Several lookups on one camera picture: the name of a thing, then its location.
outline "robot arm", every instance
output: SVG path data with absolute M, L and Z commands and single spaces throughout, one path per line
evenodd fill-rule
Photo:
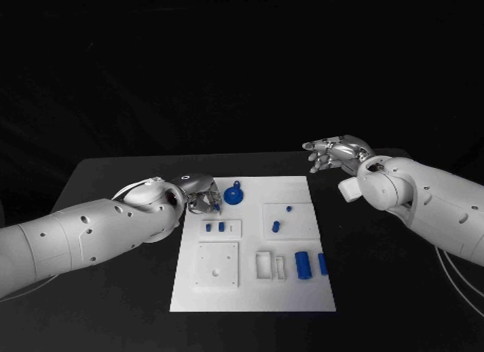
M 484 186 L 408 158 L 376 156 L 353 138 L 304 144 L 311 172 L 342 167 L 355 176 L 339 184 L 347 202 L 366 198 L 438 248 L 484 266 Z
M 193 213 L 221 210 L 213 178 L 159 177 L 131 185 L 114 199 L 75 205 L 0 229 L 0 298 L 68 271 L 97 265 L 143 243 L 166 238 L 187 205 Z

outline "small blue piece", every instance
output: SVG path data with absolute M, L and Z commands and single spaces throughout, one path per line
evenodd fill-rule
M 320 261 L 321 275 L 329 275 L 329 272 L 327 272 L 327 263 L 324 262 L 324 255 L 323 255 L 323 253 L 319 254 L 319 261 Z
M 274 221 L 272 232 L 280 231 L 280 225 L 281 225 L 281 223 L 278 221 Z
M 235 205 L 242 202 L 244 192 L 241 190 L 241 182 L 235 181 L 234 187 L 225 191 L 225 201 L 228 204 Z
M 311 265 L 308 263 L 307 252 L 296 253 L 296 263 L 297 263 L 297 274 L 301 280 L 308 280 L 313 278 Z

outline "black table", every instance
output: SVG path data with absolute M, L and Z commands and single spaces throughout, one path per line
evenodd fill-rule
M 379 150 L 381 155 L 405 155 Z M 308 175 L 336 313 L 170 313 L 182 226 L 159 243 L 61 275 L 0 304 L 0 351 L 484 351 L 484 320 L 454 291 L 432 245 L 389 213 L 343 201 L 339 169 L 307 152 L 100 158 L 81 162 L 53 211 L 187 172 Z M 484 271 L 458 263 L 484 288 Z

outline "hole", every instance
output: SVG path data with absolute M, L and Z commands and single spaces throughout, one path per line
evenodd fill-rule
M 460 223 L 460 224 L 464 224 L 464 223 L 467 222 L 467 218 L 468 218 L 468 215 L 464 214 L 464 215 L 461 216 L 461 218 L 458 219 L 458 223 Z
M 431 203 L 431 200 L 432 200 L 432 196 L 428 195 L 428 197 L 424 200 L 424 205 L 428 205 Z

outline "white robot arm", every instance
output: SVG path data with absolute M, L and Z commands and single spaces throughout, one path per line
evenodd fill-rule
M 113 199 L 75 205 L 0 229 L 0 298 L 35 282 L 97 265 L 166 238 L 192 213 L 221 211 L 212 176 L 159 177 L 127 186 Z
M 438 248 L 484 266 L 484 186 L 408 158 L 376 156 L 365 141 L 342 136 L 304 143 L 311 172 L 342 167 L 347 202 L 360 197 L 404 221 Z

